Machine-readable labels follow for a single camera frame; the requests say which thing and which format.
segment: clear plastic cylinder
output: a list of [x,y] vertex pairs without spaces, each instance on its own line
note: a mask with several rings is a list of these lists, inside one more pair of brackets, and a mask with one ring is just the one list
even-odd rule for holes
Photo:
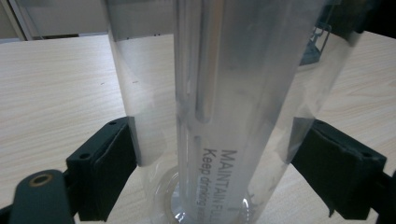
[[254,223],[310,126],[293,122],[319,112],[370,6],[107,1],[151,222]]

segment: light wood surface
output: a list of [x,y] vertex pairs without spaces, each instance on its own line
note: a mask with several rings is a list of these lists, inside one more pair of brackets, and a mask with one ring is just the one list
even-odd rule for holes
[[[396,169],[396,40],[365,33],[318,118],[388,157]],[[106,122],[125,116],[106,35],[0,45],[0,207],[26,176],[64,160]],[[109,223],[149,223],[139,170]],[[290,166],[259,223],[375,223],[328,218]]]

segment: wooden table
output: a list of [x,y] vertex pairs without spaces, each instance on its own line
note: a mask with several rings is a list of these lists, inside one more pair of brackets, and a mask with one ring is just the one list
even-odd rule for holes
[[[64,160],[106,122],[125,116],[106,35],[0,45],[0,207],[29,174]],[[365,33],[318,116],[388,157],[396,169],[396,40]],[[134,172],[109,223],[149,223]],[[328,218],[289,166],[259,223],[375,223]]]

